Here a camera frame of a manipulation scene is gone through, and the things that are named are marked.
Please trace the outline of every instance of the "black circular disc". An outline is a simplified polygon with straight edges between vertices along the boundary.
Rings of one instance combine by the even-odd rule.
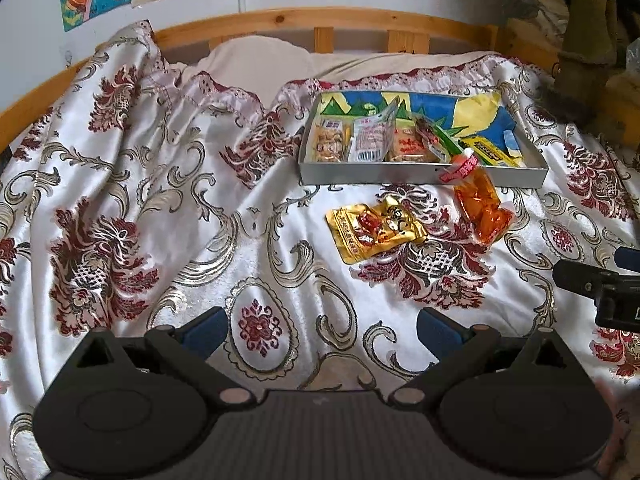
[[[568,384],[561,368],[550,367],[463,381],[445,394],[438,415],[464,455],[508,474],[559,476],[591,466],[612,430],[597,390]]]
[[[207,409],[196,390],[136,370],[88,368],[82,384],[47,393],[33,433],[52,469],[84,476],[141,476],[177,459]]]

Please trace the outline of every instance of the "wooden headboard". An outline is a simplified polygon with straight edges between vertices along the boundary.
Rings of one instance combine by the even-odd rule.
[[[463,41],[477,50],[494,50],[518,57],[552,73],[558,62],[558,50],[528,33],[517,22],[507,27],[469,25],[410,12],[319,7],[271,9],[230,14],[176,25],[157,31],[161,50],[206,42],[210,50],[231,38],[274,30],[306,29],[314,31],[314,47],[319,53],[334,51],[334,28],[347,30],[382,30],[387,34],[387,52],[428,54],[430,39]],[[53,76],[0,114],[0,152],[29,124],[39,118],[70,85],[86,60]],[[640,108],[611,91],[600,99],[599,108],[623,123],[622,143],[633,148],[640,141]]]

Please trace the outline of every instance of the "wall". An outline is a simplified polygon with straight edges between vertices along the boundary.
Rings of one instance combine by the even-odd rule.
[[[421,12],[467,23],[503,23],[512,0],[159,0],[119,7],[64,32],[59,0],[0,2],[0,110],[77,62],[127,23],[147,19],[156,30],[210,16],[294,6],[355,6]]]

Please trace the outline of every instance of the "metal screw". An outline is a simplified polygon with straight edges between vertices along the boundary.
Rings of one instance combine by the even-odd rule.
[[[227,388],[222,390],[219,396],[225,404],[244,404],[251,400],[251,392],[244,388]]]
[[[418,388],[400,388],[394,392],[394,399],[399,404],[411,406],[422,402],[424,392]]]

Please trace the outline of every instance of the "floral bedspread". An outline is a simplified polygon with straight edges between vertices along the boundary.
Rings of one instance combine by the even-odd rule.
[[[31,413],[87,331],[141,335],[212,306],[228,313],[209,363],[268,388],[379,388],[434,357],[415,321],[427,305],[504,335],[553,326],[619,395],[638,384],[640,336],[598,329],[593,302],[555,288],[559,258],[613,268],[638,240],[638,160],[556,121],[543,76],[496,55],[337,85],[286,84],[270,108],[207,73],[164,62],[148,23],[120,31],[29,129],[0,189],[0,452],[7,480],[46,466]],[[550,171],[503,189],[517,220],[489,250],[450,190],[301,186],[296,154],[314,97],[329,89],[499,91]],[[359,265],[340,260],[324,214],[391,194],[429,232]]]

